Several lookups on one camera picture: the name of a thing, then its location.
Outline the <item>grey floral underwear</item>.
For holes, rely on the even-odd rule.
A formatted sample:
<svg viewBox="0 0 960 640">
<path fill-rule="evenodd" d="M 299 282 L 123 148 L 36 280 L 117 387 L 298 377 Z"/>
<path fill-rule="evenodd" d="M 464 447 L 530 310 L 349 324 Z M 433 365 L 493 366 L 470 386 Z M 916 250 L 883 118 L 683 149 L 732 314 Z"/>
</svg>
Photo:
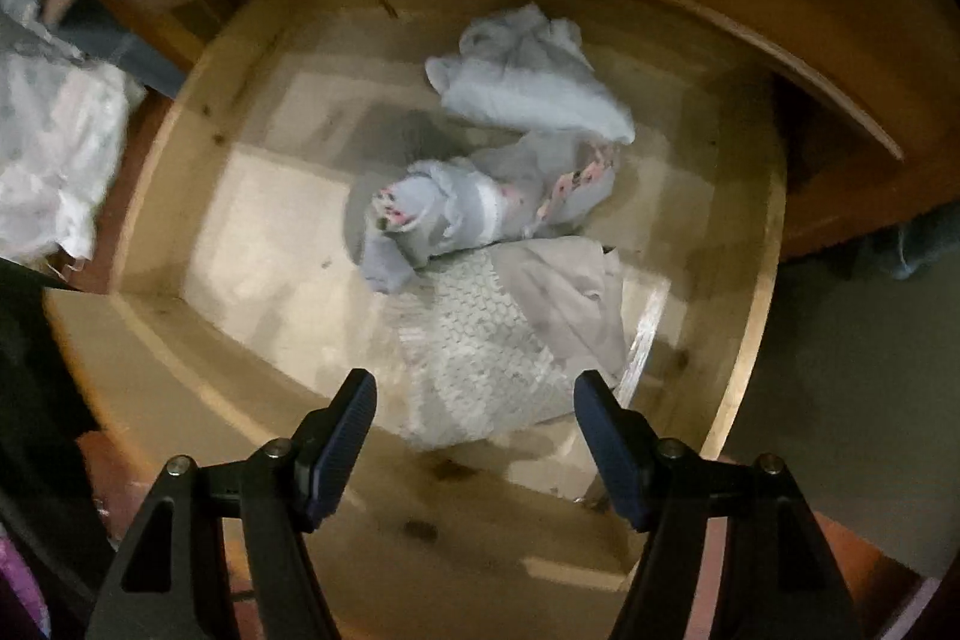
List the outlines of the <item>grey floral underwear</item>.
<svg viewBox="0 0 960 640">
<path fill-rule="evenodd" d="M 569 234 L 612 195 L 618 163 L 617 146 L 579 133 L 415 161 L 364 208 L 361 276 L 394 294 L 443 255 Z"/>
</svg>

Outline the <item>beige lace underwear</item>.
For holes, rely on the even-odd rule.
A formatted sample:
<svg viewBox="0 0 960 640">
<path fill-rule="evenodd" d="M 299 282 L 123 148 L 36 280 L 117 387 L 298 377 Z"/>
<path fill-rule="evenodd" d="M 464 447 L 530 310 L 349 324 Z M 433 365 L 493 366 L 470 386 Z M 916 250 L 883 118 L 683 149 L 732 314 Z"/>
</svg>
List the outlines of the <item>beige lace underwear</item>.
<svg viewBox="0 0 960 640">
<path fill-rule="evenodd" d="M 571 413 L 581 372 L 625 369 L 622 296 L 619 253 L 587 237 L 434 260 L 386 310 L 409 372 L 400 432 L 439 450 Z"/>
</svg>

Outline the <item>wooden drawer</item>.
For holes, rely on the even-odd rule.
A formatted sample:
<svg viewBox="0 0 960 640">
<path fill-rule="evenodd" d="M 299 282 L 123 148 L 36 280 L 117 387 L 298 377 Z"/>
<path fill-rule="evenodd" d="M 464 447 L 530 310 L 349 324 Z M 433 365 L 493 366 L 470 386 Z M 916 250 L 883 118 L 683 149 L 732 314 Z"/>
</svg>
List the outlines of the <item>wooden drawer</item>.
<svg viewBox="0 0 960 640">
<path fill-rule="evenodd" d="M 584 225 L 625 262 L 628 323 L 652 276 L 669 284 L 631 403 L 718 456 L 770 308 L 782 156 L 761 60 L 651 0 L 251 0 L 146 154 L 109 291 L 47 304 L 142 479 L 178 453 L 244 458 L 370 370 L 376 424 L 308 541 L 350 638 L 602 638 L 640 553 L 592 509 L 599 482 L 573 419 L 439 453 L 398 436 L 407 372 L 343 236 L 361 175 L 434 152 L 444 117 L 427 58 L 524 3 L 581 28 L 635 119 L 612 198 Z"/>
</svg>

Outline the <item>white plastic bag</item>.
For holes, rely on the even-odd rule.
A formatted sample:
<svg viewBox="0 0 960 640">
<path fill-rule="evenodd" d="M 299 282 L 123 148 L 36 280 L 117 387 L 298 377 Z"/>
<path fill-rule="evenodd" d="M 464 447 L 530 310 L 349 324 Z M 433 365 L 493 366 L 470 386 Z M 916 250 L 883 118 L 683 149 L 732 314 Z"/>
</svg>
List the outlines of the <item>white plastic bag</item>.
<svg viewBox="0 0 960 640">
<path fill-rule="evenodd" d="M 96 218 L 146 94 L 122 67 L 132 37 L 83 19 L 70 42 L 34 0 L 2 0 L 2 257 L 91 259 Z"/>
</svg>

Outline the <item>light grey underwear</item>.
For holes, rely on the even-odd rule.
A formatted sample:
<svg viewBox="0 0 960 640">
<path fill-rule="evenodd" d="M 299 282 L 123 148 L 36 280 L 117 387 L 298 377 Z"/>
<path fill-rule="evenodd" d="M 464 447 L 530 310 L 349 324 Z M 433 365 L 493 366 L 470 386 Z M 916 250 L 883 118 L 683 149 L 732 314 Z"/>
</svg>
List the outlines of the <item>light grey underwear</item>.
<svg viewBox="0 0 960 640">
<path fill-rule="evenodd" d="M 579 26 L 534 3 L 472 21 L 425 76 L 444 110 L 477 125 L 635 141 L 631 110 L 597 78 Z"/>
</svg>

